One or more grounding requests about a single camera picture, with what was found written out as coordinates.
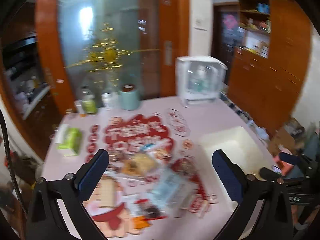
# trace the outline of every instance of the teal canister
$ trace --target teal canister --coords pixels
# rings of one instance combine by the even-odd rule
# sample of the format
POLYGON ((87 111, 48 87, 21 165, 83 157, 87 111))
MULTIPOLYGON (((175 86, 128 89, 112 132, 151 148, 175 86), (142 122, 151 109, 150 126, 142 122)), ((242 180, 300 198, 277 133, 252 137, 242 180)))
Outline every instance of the teal canister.
POLYGON ((124 110, 135 110, 140 106, 140 95, 134 84, 123 85, 119 91, 120 106, 124 110))

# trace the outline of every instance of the blue gripper pad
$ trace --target blue gripper pad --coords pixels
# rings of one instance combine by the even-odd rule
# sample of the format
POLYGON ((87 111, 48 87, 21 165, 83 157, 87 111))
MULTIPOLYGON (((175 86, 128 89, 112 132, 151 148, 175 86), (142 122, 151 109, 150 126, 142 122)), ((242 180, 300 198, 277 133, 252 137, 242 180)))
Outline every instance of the blue gripper pad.
POLYGON ((87 201, 90 198, 108 165, 109 154, 106 150, 100 149, 88 163, 81 166, 74 181, 79 201, 87 201))
POLYGON ((212 165, 223 183, 231 200, 240 204, 243 198, 243 187, 237 179, 234 169, 236 168, 222 150, 216 150, 212 154, 212 165))

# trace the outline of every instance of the black cable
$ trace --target black cable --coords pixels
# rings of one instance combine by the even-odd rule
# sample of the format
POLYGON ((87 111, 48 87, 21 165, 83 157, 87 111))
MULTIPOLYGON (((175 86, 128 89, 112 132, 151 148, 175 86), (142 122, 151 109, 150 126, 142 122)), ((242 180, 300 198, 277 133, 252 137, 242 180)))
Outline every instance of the black cable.
POLYGON ((21 193, 19 190, 19 186, 17 184, 16 176, 14 175, 14 171, 12 169, 12 161, 11 161, 11 156, 10 156, 10 147, 9 147, 7 126, 5 125, 4 116, 3 116, 1 110, 0 110, 0 125, 1 125, 1 130, 2 130, 2 137, 3 137, 3 141, 4 141, 4 151, 5 151, 5 155, 7 157, 7 161, 8 161, 8 169, 9 169, 11 181, 13 182, 13 188, 14 188, 14 191, 16 192, 17 198, 18 198, 19 203, 22 207, 24 215, 27 218, 27 210, 23 204, 21 193))

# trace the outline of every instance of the gold tree decoration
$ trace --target gold tree decoration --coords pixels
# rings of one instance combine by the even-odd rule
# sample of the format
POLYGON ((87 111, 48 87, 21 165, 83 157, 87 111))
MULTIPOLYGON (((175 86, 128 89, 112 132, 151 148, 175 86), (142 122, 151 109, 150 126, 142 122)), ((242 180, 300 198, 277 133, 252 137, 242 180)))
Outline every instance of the gold tree decoration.
POLYGON ((123 66, 123 64, 121 64, 123 55, 131 55, 134 52, 156 51, 159 49, 120 50, 118 49, 119 42, 112 35, 114 28, 111 28, 108 23, 104 23, 103 26, 104 28, 100 29, 100 31, 104 32, 108 37, 104 38, 103 41, 94 38, 94 44, 84 49, 88 51, 87 59, 79 60, 79 62, 69 65, 67 68, 91 63, 92 67, 86 70, 87 72, 107 71, 108 81, 116 87, 119 81, 119 69, 123 66))

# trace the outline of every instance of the tissue box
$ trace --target tissue box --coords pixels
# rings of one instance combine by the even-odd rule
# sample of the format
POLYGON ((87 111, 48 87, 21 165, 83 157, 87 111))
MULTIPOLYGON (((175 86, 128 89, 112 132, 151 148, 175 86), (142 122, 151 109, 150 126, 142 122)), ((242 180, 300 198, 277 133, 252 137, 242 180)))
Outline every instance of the tissue box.
POLYGON ((72 128, 67 124, 59 127, 55 143, 63 156, 79 155, 82 132, 79 128, 72 128))

